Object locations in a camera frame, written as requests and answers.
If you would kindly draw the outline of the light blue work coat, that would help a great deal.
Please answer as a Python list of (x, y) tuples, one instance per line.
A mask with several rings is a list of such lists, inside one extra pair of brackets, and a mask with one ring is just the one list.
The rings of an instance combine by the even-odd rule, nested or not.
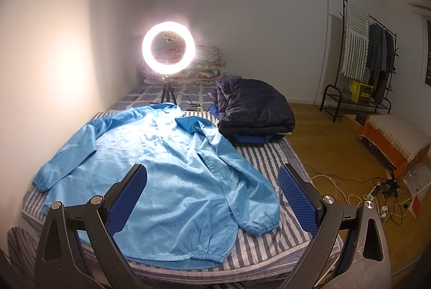
[(86, 123), (37, 172), (34, 187), (67, 206), (103, 195), (135, 164), (147, 185), (115, 241), (150, 266), (198, 270), (222, 265), (238, 231), (278, 227), (272, 184), (209, 120), (175, 105), (132, 108)]

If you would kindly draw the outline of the black clothes rack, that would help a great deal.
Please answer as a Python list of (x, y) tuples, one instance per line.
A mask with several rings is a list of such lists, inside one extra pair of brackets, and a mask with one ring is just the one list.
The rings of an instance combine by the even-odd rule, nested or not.
[[(377, 114), (391, 113), (392, 78), (396, 74), (398, 57), (397, 34), (377, 18), (343, 0), (342, 34), (335, 79), (326, 85), (319, 110), (336, 122), (346, 112)], [(377, 65), (367, 67), (369, 46), (380, 48)]]

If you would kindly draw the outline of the dark hanging clothes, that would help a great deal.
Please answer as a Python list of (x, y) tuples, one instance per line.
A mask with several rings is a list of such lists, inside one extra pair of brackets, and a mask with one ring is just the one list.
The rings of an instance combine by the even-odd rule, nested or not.
[(394, 70), (394, 37), (377, 23), (369, 26), (369, 43), (366, 68), (368, 85), (373, 87), (373, 100), (380, 104), (384, 99), (389, 75)]

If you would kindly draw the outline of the striped blue white bed sheet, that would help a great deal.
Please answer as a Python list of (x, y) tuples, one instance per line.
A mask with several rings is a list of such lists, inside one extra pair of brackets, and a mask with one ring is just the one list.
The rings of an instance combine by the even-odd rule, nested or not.
[(138, 276), (187, 285), (267, 279), (289, 273), (311, 240), (278, 188), (286, 162), (306, 176), (284, 138), (234, 146), (206, 115), (136, 107), (86, 123), (36, 173), (21, 214), (41, 231), (54, 202), (85, 204), (141, 164), (146, 186), (114, 236)]

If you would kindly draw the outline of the blue folded garment under stack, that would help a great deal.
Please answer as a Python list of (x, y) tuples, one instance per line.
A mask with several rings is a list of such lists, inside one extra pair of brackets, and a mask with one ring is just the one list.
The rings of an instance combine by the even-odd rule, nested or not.
[(263, 145), (268, 143), (274, 134), (259, 134), (259, 135), (247, 135), (247, 134), (233, 134), (232, 139), (238, 143), (258, 144)]

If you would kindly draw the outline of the dark navy folded jacket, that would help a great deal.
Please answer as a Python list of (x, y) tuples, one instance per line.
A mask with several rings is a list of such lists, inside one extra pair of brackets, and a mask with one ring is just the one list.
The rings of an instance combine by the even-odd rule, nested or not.
[(295, 128), (294, 113), (285, 96), (264, 81), (223, 78), (208, 96), (224, 136), (287, 134)]

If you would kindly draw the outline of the yellow black box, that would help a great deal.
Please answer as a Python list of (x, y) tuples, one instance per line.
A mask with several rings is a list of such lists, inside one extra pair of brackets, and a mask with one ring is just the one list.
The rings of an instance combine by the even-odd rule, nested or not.
[(351, 80), (349, 90), (351, 92), (350, 100), (361, 105), (368, 105), (373, 95), (373, 87), (371, 85), (361, 83), (356, 80)]

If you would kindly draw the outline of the blue checkered bed sheet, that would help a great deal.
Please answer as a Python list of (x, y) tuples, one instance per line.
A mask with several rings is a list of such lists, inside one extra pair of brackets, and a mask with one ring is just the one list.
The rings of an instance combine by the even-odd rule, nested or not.
[[(169, 97), (173, 103), (172, 95), (175, 95), (176, 104), (184, 111), (206, 112), (213, 105), (213, 100), (208, 93), (216, 96), (216, 80), (196, 83), (173, 83), (173, 93), (166, 90), (164, 100)], [(114, 104), (109, 111), (119, 112), (132, 107), (145, 107), (161, 102), (163, 98), (164, 83), (140, 84), (129, 94)]]

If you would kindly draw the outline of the floral folded quilt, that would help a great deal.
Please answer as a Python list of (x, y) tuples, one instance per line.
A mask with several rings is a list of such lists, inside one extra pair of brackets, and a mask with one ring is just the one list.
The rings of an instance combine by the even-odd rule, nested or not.
[[(163, 64), (176, 64), (184, 54), (184, 47), (161, 48), (154, 52), (155, 59)], [(169, 75), (172, 83), (209, 83), (223, 75), (226, 66), (223, 54), (215, 46), (196, 46), (194, 60), (184, 70)]]

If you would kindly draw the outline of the striped hanging towel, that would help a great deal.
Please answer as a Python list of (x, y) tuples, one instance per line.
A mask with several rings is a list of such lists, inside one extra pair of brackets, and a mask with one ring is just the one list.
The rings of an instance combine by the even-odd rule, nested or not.
[(343, 60), (340, 72), (351, 80), (364, 78), (369, 45), (370, 17), (363, 9), (345, 0)]

